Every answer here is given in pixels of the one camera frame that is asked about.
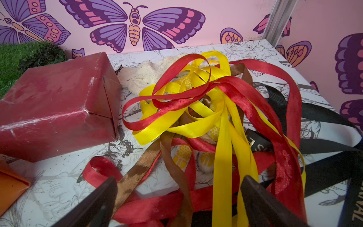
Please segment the dark red gift box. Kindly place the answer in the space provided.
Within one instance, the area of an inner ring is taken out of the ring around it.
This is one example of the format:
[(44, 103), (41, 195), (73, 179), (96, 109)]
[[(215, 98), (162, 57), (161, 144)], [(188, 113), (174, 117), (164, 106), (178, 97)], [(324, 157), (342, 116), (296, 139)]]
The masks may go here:
[(28, 69), (1, 99), (1, 154), (37, 162), (118, 140), (121, 88), (106, 53)]

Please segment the brown ribbon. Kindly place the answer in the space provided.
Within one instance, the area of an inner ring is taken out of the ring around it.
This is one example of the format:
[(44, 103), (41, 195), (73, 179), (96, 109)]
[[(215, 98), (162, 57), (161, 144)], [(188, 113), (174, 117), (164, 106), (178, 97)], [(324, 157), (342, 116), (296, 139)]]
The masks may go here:
[(146, 149), (133, 168), (117, 183), (117, 196), (111, 215), (112, 219), (116, 220), (119, 209), (130, 198), (138, 184), (146, 178), (160, 154), (160, 142), (157, 139)]

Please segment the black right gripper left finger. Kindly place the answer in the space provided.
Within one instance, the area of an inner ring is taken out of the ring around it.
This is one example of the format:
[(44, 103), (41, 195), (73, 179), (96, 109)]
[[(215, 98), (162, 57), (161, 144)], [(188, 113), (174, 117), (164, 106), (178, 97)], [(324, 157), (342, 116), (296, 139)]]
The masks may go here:
[(117, 195), (117, 183), (110, 177), (79, 203), (54, 227), (107, 227)]

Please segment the black printed ribbon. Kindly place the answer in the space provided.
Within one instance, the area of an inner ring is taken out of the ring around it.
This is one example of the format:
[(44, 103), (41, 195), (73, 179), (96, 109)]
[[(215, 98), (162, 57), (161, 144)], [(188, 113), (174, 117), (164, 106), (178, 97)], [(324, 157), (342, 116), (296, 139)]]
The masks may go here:
[[(282, 121), (283, 132), (287, 130), (287, 101), (274, 87), (265, 86), (269, 95), (268, 104)], [(302, 103), (302, 117), (318, 122), (345, 125), (357, 128), (338, 113), (309, 103)], [(301, 139), (300, 151), (304, 155), (339, 152), (334, 156), (307, 165), (305, 196), (311, 196), (323, 189), (350, 179), (338, 227), (363, 226), (363, 136), (355, 146), (324, 139)]]

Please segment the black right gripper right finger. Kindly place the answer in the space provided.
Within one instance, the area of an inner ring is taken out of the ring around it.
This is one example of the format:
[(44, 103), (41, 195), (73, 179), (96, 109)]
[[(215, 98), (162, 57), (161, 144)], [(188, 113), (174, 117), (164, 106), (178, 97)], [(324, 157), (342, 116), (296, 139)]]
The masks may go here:
[(308, 226), (251, 176), (244, 177), (240, 190), (251, 227)]

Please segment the small orange gift box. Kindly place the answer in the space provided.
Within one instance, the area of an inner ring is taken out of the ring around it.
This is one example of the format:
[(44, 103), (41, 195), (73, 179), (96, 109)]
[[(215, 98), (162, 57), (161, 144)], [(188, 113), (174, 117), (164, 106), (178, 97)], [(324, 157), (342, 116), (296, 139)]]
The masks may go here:
[(13, 171), (4, 159), (1, 158), (1, 211), (2, 216), (6, 210), (30, 187), (31, 183)]

